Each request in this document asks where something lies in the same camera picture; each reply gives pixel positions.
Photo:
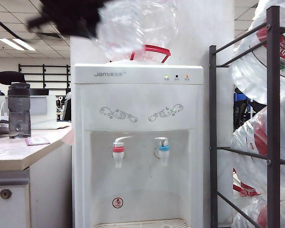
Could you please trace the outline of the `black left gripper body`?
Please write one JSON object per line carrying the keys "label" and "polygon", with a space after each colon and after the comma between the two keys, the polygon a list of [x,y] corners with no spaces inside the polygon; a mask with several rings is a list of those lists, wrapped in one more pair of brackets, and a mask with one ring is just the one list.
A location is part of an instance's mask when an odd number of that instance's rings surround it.
{"label": "black left gripper body", "polygon": [[42,15],[64,36],[96,38],[103,0],[43,0]]}

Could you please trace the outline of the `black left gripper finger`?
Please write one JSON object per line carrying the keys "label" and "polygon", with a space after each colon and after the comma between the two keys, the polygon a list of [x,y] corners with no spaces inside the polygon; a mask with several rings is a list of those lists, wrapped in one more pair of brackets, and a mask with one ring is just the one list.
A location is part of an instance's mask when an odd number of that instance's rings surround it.
{"label": "black left gripper finger", "polygon": [[51,22],[52,19],[47,15],[41,15],[28,20],[27,28],[32,30],[33,28],[39,28],[40,26]]}

